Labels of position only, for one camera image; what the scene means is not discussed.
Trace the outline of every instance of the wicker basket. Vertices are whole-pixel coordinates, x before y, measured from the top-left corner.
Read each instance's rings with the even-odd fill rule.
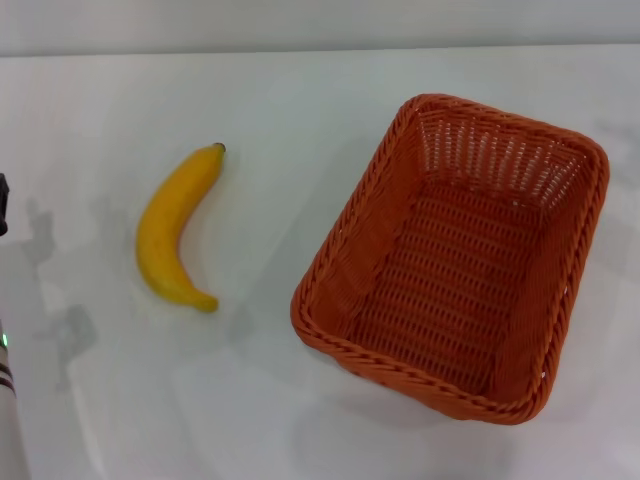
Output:
[[[446,415],[527,421],[549,398],[608,180],[580,134],[415,97],[298,286],[293,325]]]

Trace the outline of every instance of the banana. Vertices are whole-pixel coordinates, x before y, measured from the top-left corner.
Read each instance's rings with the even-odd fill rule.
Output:
[[[184,225],[220,175],[226,149],[221,143],[196,150],[165,180],[140,218],[136,236],[138,268],[164,299],[203,312],[218,299],[193,286],[178,255]]]

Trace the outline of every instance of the white wall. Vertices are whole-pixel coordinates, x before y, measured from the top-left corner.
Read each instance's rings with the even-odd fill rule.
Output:
[[[638,0],[0,0],[0,55],[640,41]]]

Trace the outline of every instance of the woven basket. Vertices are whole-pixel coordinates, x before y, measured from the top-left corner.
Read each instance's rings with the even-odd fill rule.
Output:
[[[293,325],[445,415],[527,421],[549,398],[608,180],[578,133],[415,97],[298,286]]]

